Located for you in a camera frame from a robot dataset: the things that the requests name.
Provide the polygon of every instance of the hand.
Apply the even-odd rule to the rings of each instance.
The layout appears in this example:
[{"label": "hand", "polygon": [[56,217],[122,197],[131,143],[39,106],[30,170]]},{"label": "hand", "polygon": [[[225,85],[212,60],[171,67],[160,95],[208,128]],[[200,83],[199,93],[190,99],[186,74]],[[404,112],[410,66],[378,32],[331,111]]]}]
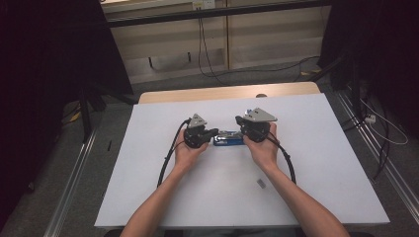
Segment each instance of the hand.
[{"label": "hand", "polygon": [[176,140],[175,168],[180,168],[182,171],[187,172],[195,165],[198,156],[200,156],[201,153],[203,153],[207,149],[209,144],[206,142],[200,148],[197,149],[187,146],[184,142],[184,131],[185,129],[182,129],[179,132],[178,139]]},{"label": "hand", "polygon": [[[273,122],[270,122],[271,128],[270,132],[277,136],[277,125]],[[243,136],[244,143],[249,147],[249,150],[252,154],[253,161],[262,169],[262,171],[266,172],[269,169],[277,168],[277,154],[278,154],[278,146],[275,145],[268,139],[265,139],[262,142],[254,142],[249,139],[246,135]]]}]

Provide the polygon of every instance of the white tabletop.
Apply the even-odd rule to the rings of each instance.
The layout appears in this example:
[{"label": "white tabletop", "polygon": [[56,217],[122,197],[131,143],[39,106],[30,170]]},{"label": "white tabletop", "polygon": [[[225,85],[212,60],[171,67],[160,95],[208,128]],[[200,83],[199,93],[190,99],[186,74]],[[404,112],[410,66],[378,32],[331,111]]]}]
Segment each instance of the white tabletop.
[{"label": "white tabletop", "polygon": [[[95,226],[125,226],[155,190],[180,123],[198,113],[207,128],[237,130],[235,116],[259,107],[277,117],[297,184],[345,224],[387,223],[363,168],[323,94],[134,106]],[[282,154],[280,167],[288,174]],[[173,167],[174,157],[166,175]],[[256,182],[263,180],[266,188]],[[214,147],[182,180],[162,227],[295,226],[297,222],[246,146]]]}]

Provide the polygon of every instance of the forearm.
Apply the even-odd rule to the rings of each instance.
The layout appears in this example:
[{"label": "forearm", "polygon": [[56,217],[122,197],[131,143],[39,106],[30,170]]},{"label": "forearm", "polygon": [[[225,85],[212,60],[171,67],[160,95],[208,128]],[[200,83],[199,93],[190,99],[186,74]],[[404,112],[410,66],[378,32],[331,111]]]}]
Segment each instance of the forearm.
[{"label": "forearm", "polygon": [[265,173],[307,236],[349,236],[329,210],[296,186],[281,170],[275,167],[265,169]]},{"label": "forearm", "polygon": [[135,211],[121,236],[152,236],[184,174],[184,170],[175,167],[160,187]]}]

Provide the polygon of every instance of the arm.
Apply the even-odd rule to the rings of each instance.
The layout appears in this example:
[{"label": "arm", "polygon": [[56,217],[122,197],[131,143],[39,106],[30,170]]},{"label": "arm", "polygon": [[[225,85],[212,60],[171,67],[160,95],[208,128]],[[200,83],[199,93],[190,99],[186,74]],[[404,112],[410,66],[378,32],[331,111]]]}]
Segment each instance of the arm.
[{"label": "arm", "polygon": [[199,149],[192,149],[183,140],[182,130],[176,142],[176,162],[173,170],[159,188],[135,211],[121,236],[152,236],[154,234],[183,176],[208,147],[205,143]]},{"label": "arm", "polygon": [[[277,126],[271,122],[276,136]],[[269,140],[260,143],[243,137],[253,160],[266,174],[277,192],[293,212],[307,236],[349,236],[339,220],[322,204],[295,185],[278,167],[278,147]]]}]

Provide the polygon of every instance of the white table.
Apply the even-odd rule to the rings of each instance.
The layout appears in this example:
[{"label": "white table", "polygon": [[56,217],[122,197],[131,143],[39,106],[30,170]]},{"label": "white table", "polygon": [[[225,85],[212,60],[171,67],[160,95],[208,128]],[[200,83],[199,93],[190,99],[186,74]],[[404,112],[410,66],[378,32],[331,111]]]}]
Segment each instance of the white table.
[{"label": "white table", "polygon": [[[256,107],[279,120],[278,134],[292,156],[297,184],[344,224],[389,222],[377,195],[322,94],[258,99],[168,102],[134,106],[95,226],[126,225],[155,190],[163,157],[179,124],[193,113],[207,128],[237,130],[234,117]],[[289,173],[282,156],[280,167]],[[169,162],[166,175],[173,167]],[[262,189],[256,182],[263,180]],[[166,228],[287,227],[297,222],[246,146],[210,146],[182,180]]]}]

